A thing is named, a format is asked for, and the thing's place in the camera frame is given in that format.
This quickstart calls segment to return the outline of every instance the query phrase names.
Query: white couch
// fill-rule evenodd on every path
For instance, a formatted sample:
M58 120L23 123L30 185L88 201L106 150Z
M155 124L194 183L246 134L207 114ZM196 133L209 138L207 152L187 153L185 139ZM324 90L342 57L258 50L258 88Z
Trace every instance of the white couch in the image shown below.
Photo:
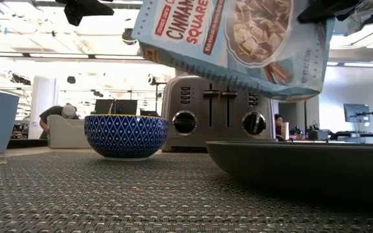
M62 116L51 115L48 123L50 148L90 148L84 135L84 120L64 119Z

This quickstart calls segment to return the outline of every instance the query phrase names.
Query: toaster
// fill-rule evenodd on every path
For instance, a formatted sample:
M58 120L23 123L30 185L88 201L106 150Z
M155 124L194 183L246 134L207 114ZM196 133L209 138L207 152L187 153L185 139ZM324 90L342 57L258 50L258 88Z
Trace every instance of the toaster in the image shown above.
M170 129L162 151L205 148L208 141L269 140L273 102L199 76L171 79L164 90L162 117Z

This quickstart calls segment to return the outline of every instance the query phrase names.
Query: computer monitor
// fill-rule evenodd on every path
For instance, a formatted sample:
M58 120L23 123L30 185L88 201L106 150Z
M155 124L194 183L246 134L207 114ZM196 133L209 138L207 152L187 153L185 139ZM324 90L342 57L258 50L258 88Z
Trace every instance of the computer monitor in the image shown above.
M96 100L96 105L95 105L96 115L108 114L110 105L112 103L113 103L113 100L104 100L104 99Z
M108 114L110 105L115 101L111 114L136 115L137 100L96 100L95 112L97 115Z
M369 116L357 116L358 113L369 113L369 106L366 104L344 104L345 122L370 122Z

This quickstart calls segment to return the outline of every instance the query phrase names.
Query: blue cup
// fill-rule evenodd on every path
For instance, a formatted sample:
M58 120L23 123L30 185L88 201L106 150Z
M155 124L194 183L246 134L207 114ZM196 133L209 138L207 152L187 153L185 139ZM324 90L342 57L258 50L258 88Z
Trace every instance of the blue cup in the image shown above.
M154 116L90 115L84 120L90 146L114 161L147 159L164 144L169 128L166 119Z

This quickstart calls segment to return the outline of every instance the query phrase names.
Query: table mat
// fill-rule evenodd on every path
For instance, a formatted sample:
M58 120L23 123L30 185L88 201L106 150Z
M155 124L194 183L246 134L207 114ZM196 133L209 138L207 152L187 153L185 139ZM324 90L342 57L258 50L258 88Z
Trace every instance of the table mat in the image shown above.
M373 232L373 211L249 188L208 155L52 152L0 158L0 232Z

